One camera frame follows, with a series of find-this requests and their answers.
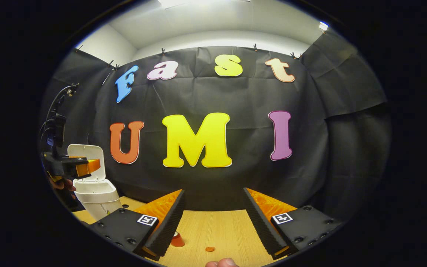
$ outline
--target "colorful foam letter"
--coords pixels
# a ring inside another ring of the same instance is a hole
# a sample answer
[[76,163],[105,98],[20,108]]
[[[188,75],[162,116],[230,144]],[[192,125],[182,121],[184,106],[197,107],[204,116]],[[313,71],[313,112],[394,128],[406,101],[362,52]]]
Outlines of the colorful foam letter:
[[129,71],[126,71],[123,75],[121,75],[118,80],[116,80],[115,84],[118,87],[118,97],[116,99],[117,103],[123,100],[130,92],[131,87],[128,85],[132,85],[134,82],[134,74],[138,70],[138,66],[134,65]]
[[112,152],[113,159],[122,164],[132,164],[138,159],[139,132],[143,127],[144,122],[131,122],[128,124],[128,128],[131,130],[131,143],[129,144],[129,152],[125,154],[122,152],[120,145],[124,124],[114,123],[110,126],[110,132],[112,132],[110,138],[110,151]]
[[289,67],[288,63],[281,62],[279,59],[270,59],[266,61],[265,64],[267,66],[271,66],[276,79],[285,83],[291,83],[294,81],[294,76],[292,76],[291,74],[287,74],[284,69],[286,67]]
[[236,55],[220,55],[215,58],[215,72],[219,76],[239,76],[243,72],[240,58]]
[[154,66],[151,72],[148,73],[149,80],[157,80],[159,78],[163,80],[168,80],[176,77],[176,69],[178,68],[179,63],[176,61],[165,61]]
[[274,126],[274,151],[271,153],[271,160],[287,159],[293,154],[289,148],[288,130],[291,114],[286,111],[273,111],[268,114],[268,118],[273,121]]
[[168,155],[162,161],[166,167],[180,168],[183,159],[179,157],[179,147],[189,162],[196,166],[205,146],[204,167],[228,167],[232,159],[227,155],[227,141],[225,131],[230,116],[225,113],[208,114],[197,131],[193,133],[189,123],[183,115],[171,115],[162,120],[168,129]]

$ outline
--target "small orange object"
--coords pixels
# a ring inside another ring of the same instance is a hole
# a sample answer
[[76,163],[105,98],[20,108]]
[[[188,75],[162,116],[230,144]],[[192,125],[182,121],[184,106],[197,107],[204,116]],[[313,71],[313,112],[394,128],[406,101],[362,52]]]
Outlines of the small orange object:
[[180,233],[174,233],[174,237],[171,240],[171,245],[174,247],[183,247],[185,245]]

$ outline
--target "hand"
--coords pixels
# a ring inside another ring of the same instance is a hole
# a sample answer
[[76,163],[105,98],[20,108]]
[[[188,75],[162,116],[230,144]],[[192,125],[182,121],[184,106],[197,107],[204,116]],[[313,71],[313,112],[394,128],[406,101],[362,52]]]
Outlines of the hand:
[[77,191],[75,186],[73,186],[73,182],[69,179],[63,178],[56,183],[49,177],[49,181],[52,184],[52,187],[55,189],[62,190],[64,188],[68,188],[68,191]]
[[223,258],[220,261],[209,261],[205,264],[205,267],[239,267],[235,264],[232,258]]

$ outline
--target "white wall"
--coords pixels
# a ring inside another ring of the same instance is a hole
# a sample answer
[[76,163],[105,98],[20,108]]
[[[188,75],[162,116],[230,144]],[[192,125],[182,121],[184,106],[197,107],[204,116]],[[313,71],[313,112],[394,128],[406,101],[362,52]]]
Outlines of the white wall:
[[299,56],[300,53],[306,51],[310,46],[309,44],[294,39],[263,32],[219,30],[187,34],[151,44],[142,49],[138,49],[131,61],[159,54],[161,53],[161,48],[164,48],[165,51],[168,52],[191,47],[232,46],[253,48],[254,44],[256,44],[258,49],[274,51],[286,55],[290,55],[291,52],[294,52],[295,56]]
[[76,48],[110,63],[124,65],[131,62],[137,49],[123,35],[109,24],[97,29],[85,38]]

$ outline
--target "blue letter f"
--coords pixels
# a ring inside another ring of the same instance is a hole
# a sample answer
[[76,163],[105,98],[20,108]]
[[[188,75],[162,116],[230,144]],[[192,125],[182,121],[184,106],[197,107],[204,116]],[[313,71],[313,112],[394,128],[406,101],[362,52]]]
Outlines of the blue letter f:
[[116,80],[115,84],[118,86],[118,98],[116,99],[117,103],[123,100],[130,92],[131,87],[128,85],[132,85],[134,82],[134,72],[138,70],[138,66],[134,65],[129,71],[126,71],[118,80]]

